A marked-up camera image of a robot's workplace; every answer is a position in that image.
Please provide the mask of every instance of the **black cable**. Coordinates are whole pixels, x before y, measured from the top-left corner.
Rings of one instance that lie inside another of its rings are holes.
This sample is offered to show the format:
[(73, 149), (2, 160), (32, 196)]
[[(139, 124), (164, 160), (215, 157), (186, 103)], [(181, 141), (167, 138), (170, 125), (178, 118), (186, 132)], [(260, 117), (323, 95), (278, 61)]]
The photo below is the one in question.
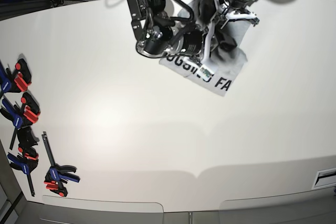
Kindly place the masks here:
[(182, 8), (184, 8), (189, 13), (189, 18), (170, 17), (170, 19), (174, 21), (180, 21), (180, 22), (186, 22), (186, 23), (193, 22), (195, 19), (195, 14), (194, 14), (193, 9), (190, 6), (188, 6), (185, 2), (183, 2), (182, 0), (173, 0), (173, 1), (177, 2), (178, 5), (180, 5)]
[(63, 1), (88, 2), (87, 0), (63, 0)]

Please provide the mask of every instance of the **motor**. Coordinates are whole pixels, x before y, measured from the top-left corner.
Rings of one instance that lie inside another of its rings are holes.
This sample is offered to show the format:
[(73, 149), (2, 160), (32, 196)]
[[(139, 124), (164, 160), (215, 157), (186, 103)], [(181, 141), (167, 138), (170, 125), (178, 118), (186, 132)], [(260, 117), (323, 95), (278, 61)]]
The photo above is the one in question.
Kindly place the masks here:
[(197, 74), (209, 80), (218, 69), (211, 59), (217, 47), (231, 51), (237, 44), (223, 32), (228, 22), (248, 20), (254, 26), (257, 15), (248, 4), (255, 0), (213, 0), (214, 9), (206, 26), (199, 24), (192, 8), (181, 0), (173, 0), (189, 17), (168, 17), (166, 0), (128, 0), (132, 27), (137, 39), (136, 51), (147, 58), (182, 56), (183, 61), (198, 69)]

